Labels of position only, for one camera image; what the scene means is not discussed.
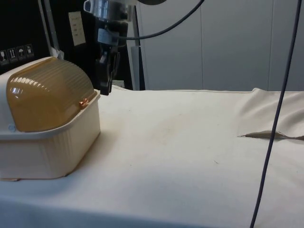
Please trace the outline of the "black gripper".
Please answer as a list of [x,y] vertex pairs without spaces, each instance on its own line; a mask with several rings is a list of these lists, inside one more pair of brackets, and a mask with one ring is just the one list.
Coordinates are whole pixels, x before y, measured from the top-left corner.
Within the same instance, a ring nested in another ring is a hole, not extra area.
[[126,22],[95,21],[95,39],[100,45],[100,54],[95,61],[95,73],[98,81],[97,88],[102,95],[109,95],[111,92],[110,82],[116,77],[120,62],[118,47],[126,46],[126,40],[117,37],[126,37],[127,33]]

